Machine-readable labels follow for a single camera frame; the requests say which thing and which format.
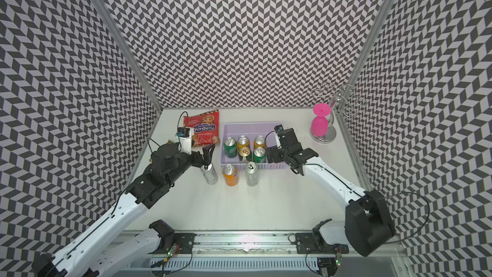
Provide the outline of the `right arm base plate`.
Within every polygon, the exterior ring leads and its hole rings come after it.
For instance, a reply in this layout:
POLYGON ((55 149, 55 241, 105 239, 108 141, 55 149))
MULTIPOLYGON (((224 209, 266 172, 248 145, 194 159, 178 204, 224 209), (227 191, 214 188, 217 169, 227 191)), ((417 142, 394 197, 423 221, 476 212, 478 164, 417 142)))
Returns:
POLYGON ((343 244, 327 244, 323 238, 314 233, 295 233, 295 247, 298 254, 319 253, 335 255, 337 253, 349 254, 349 247, 343 244))

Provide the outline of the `lavender plastic basket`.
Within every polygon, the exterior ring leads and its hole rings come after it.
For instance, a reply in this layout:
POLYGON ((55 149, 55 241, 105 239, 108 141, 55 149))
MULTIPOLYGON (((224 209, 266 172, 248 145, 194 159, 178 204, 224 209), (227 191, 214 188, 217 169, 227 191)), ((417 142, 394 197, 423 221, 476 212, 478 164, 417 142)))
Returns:
MULTIPOLYGON (((249 123, 228 123, 225 124, 220 132, 222 136, 222 143, 232 137, 234 140, 238 140, 240 136, 246 136, 250 140, 250 150, 251 153, 254 150, 254 140, 258 136, 264 136, 267 141, 267 146, 276 146, 275 135, 270 132, 274 131, 274 128, 278 125, 282 125, 280 122, 268 121, 268 122, 249 122, 249 123)), ((237 167, 238 170, 244 170, 246 163, 240 161, 239 157, 236 156, 230 159, 225 155, 224 145, 222 145, 222 152, 220 157, 220 165, 224 166, 227 164, 232 164, 237 167)), ((287 165, 284 162, 269 164, 261 163, 258 164, 259 169, 274 170, 274 169, 286 169, 287 165)))

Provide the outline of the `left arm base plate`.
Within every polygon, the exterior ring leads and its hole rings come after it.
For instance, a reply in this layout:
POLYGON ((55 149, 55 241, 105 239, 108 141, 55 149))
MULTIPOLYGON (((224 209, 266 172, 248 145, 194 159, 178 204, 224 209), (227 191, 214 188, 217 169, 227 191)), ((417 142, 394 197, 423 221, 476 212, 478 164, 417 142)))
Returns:
POLYGON ((195 233, 170 234, 165 238, 159 238, 158 245, 151 250, 150 254, 168 254, 173 246, 177 246, 176 252, 180 255, 191 255, 195 238, 195 233))

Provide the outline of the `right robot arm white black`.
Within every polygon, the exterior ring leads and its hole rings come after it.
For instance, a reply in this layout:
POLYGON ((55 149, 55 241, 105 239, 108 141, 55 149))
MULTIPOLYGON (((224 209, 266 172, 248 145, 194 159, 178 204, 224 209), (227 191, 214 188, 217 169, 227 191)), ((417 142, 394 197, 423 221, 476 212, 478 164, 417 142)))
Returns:
POLYGON ((319 248, 347 245, 369 256, 396 235, 395 223, 379 191, 367 191, 338 174, 317 152, 302 147, 294 129, 277 125, 274 137, 276 145, 266 149, 268 163, 284 162, 293 173, 316 180, 343 209, 343 221, 328 219, 313 229, 319 248))

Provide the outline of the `white Monster can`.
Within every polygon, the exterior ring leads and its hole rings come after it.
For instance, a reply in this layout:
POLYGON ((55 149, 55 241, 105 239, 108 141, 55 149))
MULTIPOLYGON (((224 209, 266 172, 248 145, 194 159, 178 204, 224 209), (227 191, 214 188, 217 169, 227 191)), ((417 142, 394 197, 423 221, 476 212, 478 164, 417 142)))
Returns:
POLYGON ((219 180, 213 164, 202 166, 201 173, 206 180, 206 183, 209 185, 215 185, 219 180))
POLYGON ((257 164, 248 162, 245 168, 245 175, 248 186, 256 186, 259 182, 259 169, 257 164))

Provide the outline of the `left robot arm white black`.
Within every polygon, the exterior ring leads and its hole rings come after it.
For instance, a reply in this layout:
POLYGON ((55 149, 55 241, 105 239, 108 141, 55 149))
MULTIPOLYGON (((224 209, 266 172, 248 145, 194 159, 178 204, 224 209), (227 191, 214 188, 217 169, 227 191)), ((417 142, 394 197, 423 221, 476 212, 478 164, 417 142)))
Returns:
POLYGON ((87 230, 55 254, 37 256, 32 264, 35 276, 110 276, 132 259, 174 243, 174 229, 163 220, 121 248, 105 248, 134 220, 164 197, 190 167, 211 165, 215 145, 201 152, 180 150, 177 143, 160 146, 152 162, 119 196, 117 202, 87 230))

